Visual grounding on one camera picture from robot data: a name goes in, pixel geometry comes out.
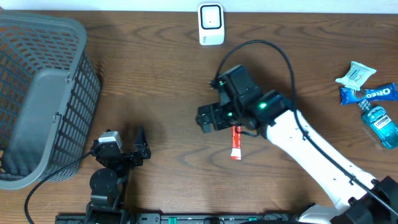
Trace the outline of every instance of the listerine bottle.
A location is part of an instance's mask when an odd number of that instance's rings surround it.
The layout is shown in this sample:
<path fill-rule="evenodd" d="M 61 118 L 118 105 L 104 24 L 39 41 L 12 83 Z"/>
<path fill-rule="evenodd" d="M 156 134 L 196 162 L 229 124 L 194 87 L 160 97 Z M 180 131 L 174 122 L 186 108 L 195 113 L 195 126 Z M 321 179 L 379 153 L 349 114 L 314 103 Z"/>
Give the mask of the listerine bottle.
<path fill-rule="evenodd" d="M 388 117 L 385 109 L 381 106 L 373 107 L 368 100 L 359 102 L 358 106 L 365 112 L 362 120 L 379 136 L 383 146 L 388 149 L 397 147 L 398 127 Z"/>

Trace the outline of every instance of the gray basket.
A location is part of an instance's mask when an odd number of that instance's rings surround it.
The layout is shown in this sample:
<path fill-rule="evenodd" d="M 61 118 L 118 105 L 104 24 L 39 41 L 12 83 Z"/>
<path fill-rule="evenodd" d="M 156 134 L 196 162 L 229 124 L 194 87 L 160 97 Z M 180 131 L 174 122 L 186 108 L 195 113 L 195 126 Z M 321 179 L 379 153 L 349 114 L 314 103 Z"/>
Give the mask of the gray basket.
<path fill-rule="evenodd" d="M 25 187 L 82 155 L 100 93 L 85 45 L 72 19 L 0 12 L 0 189 Z"/>

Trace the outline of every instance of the blue snack package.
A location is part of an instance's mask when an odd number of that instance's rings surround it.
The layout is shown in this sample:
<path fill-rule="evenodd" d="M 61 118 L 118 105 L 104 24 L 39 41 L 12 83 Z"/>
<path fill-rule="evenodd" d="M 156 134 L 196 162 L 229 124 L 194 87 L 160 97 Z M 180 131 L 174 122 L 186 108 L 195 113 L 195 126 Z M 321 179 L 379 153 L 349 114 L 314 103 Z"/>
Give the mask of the blue snack package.
<path fill-rule="evenodd" d="M 391 83 L 376 89 L 360 89 L 359 91 L 341 87 L 341 105 L 358 103 L 363 99 L 368 101 L 398 101 L 397 86 Z"/>

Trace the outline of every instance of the wood grain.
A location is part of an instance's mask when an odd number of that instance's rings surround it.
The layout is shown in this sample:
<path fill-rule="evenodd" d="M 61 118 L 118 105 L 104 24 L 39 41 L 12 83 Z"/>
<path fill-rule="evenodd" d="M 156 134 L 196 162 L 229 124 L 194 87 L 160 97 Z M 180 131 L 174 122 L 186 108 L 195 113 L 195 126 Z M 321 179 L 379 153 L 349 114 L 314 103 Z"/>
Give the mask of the wood grain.
<path fill-rule="evenodd" d="M 109 128 L 121 132 L 128 149 L 138 127 L 146 129 L 152 158 L 132 172 L 127 192 L 127 204 L 135 210 L 252 213 L 309 202 L 331 205 L 317 183 L 270 142 L 245 136 L 242 162 L 232 161 L 231 131 L 203 134 L 195 123 L 198 106 L 218 101 L 207 83 L 220 60 L 251 39 L 272 41 L 286 51 L 299 108 L 325 139 L 376 177 L 398 179 L 398 151 L 381 146 L 356 105 L 340 105 L 334 81 L 355 60 L 377 69 L 365 87 L 398 82 L 398 16 L 226 13 L 224 44 L 203 47 L 196 13 L 39 13 L 74 18 L 87 30 L 88 55 L 103 80 L 89 142 Z M 224 69 L 240 63 L 264 90 L 291 95 L 286 66 L 274 50 L 248 46 Z M 380 105 L 398 121 L 396 102 Z M 41 186 L 30 201 L 32 218 L 53 223 L 59 213 L 84 212 L 89 179 L 99 168 L 90 157 L 71 180 Z M 26 223 L 23 204 L 31 188 L 0 190 L 1 223 Z"/>

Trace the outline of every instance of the white background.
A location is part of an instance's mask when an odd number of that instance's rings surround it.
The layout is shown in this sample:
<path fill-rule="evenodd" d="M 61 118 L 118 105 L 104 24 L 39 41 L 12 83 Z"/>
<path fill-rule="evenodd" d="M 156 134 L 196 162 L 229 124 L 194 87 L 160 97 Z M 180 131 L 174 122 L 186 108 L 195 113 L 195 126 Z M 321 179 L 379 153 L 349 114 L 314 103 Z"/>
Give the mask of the white background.
<path fill-rule="evenodd" d="M 3 9 L 197 11 L 198 0 L 0 0 Z M 219 0 L 226 12 L 398 13 L 398 0 Z"/>

